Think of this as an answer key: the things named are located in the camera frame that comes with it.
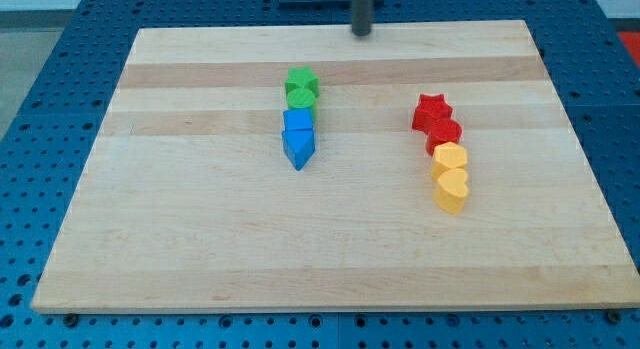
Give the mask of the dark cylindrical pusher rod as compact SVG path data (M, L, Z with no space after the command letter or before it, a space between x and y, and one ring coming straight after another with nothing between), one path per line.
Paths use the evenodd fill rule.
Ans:
M374 0L351 0L351 32L356 37L371 33L373 12Z

